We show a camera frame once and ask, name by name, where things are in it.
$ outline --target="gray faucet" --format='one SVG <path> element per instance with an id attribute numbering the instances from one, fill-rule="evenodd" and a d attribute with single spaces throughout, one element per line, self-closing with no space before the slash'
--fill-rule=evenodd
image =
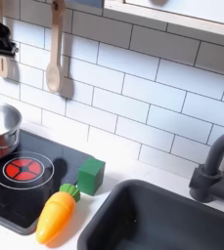
<path id="1" fill-rule="evenodd" d="M 224 199 L 224 177 L 219 166 L 224 157 L 224 135 L 211 147 L 207 160 L 195 169 L 189 187 L 197 201 L 208 203 L 213 197 Z"/>

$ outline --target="toy carrot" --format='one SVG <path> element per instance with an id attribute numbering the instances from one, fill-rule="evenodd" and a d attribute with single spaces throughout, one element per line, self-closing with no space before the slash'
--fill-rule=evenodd
<path id="1" fill-rule="evenodd" d="M 36 239 L 40 244 L 47 244 L 57 237 L 71 218 L 75 203 L 80 199 L 77 187 L 64 184 L 46 202 L 39 217 Z"/>

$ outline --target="pot handle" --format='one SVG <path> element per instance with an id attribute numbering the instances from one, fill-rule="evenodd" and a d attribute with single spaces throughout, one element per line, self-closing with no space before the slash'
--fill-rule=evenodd
<path id="1" fill-rule="evenodd" d="M 6 149 L 6 148 L 9 148 L 9 147 L 15 146 L 15 145 L 17 145 L 17 144 L 19 143 L 18 132 L 16 132 L 16 133 L 13 134 L 13 135 L 15 135 L 15 137 L 16 137 L 14 143 L 11 144 L 11 145 L 8 145 L 8 146 L 0 146 L 0 149 Z"/>

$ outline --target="sink basin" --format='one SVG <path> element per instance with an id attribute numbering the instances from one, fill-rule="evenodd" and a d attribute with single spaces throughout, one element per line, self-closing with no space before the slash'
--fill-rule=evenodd
<path id="1" fill-rule="evenodd" d="M 78 250 L 224 250 L 224 213 L 142 181 L 112 191 Z"/>

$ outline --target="toy stove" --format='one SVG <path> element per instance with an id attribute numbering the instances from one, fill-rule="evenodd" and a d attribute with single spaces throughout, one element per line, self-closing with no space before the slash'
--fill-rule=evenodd
<path id="1" fill-rule="evenodd" d="M 0 225 L 33 233 L 47 199 L 61 184 L 76 184 L 89 156 L 21 131 L 17 149 L 0 159 Z"/>

